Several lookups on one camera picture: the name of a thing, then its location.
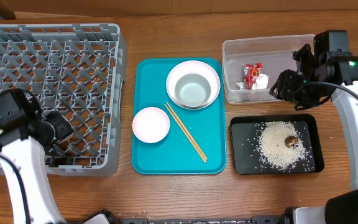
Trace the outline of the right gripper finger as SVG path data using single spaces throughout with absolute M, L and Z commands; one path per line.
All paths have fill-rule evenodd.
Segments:
M 303 85 L 303 75 L 287 69 L 279 74 L 277 81 L 270 88 L 269 93 L 278 100 L 290 101 L 296 105 L 302 105 L 306 103 Z
M 310 44 L 305 44 L 300 50 L 293 51 L 292 58 L 296 61 L 298 77 L 310 78 L 314 74 L 314 56 Z

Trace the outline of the white napkin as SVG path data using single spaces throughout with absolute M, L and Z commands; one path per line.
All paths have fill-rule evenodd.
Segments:
M 257 77 L 252 77 L 250 80 L 236 83 L 240 90 L 263 90 L 267 88 L 268 84 L 269 76 L 263 73 Z

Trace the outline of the red snack wrapper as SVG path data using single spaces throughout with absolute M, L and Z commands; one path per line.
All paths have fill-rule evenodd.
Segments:
M 260 75 L 263 68 L 262 63 L 246 64 L 244 67 L 244 80 L 248 90 L 252 89 L 256 78 Z

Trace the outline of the brown food piece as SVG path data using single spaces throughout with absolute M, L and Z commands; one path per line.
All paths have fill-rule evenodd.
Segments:
M 299 138 L 296 136 L 289 136 L 285 139 L 286 147 L 296 147 L 298 144 Z

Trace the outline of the white rice pile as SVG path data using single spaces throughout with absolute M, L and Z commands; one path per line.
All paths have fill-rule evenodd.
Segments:
M 304 121 L 250 123 L 242 144 L 250 174 L 313 172 L 316 168 L 308 126 Z M 289 136 L 299 138 L 296 147 L 286 147 Z

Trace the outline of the pink shallow bowl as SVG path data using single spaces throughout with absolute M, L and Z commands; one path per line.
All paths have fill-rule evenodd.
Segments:
M 160 108 L 147 107 L 140 110 L 132 121 L 135 137 L 145 143 L 161 141 L 170 130 L 170 119 Z

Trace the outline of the white round plate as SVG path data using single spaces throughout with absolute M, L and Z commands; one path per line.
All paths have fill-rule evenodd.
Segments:
M 174 90 L 175 90 L 175 84 L 177 81 L 184 75 L 187 74 L 198 74 L 207 79 L 207 81 L 210 84 L 211 87 L 211 94 L 206 102 L 206 104 L 201 108 L 196 109 L 189 109 L 189 110 L 198 110 L 205 107 L 208 107 L 210 104 L 212 104 L 218 97 L 220 89 L 221 89 L 221 82 L 220 78 L 218 76 L 217 71 L 215 69 L 208 65 L 207 63 L 198 61 L 198 60 L 188 60 L 182 63 L 179 63 L 175 67 L 172 68 L 170 73 L 168 74 L 167 80 L 166 80 L 166 91 L 169 96 L 169 98 L 175 103 L 175 97 L 174 97 Z

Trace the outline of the grey bowl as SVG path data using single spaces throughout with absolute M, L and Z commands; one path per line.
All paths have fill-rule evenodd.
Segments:
M 175 102 L 189 109 L 203 107 L 211 94 L 211 87 L 207 79 L 192 73 L 182 76 L 175 84 Z

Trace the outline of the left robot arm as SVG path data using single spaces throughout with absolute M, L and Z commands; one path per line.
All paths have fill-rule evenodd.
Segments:
M 6 177 L 14 223 L 64 223 L 47 177 L 45 155 L 74 133 L 59 112 L 43 114 L 27 90 L 0 93 L 0 165 Z

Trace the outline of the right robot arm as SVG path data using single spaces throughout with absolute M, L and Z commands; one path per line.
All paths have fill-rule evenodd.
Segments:
M 319 207 L 290 207 L 282 223 L 358 223 L 358 56 L 344 30 L 326 30 L 293 52 L 297 70 L 285 70 L 270 94 L 307 110 L 331 100 L 341 119 L 351 168 L 351 191 Z

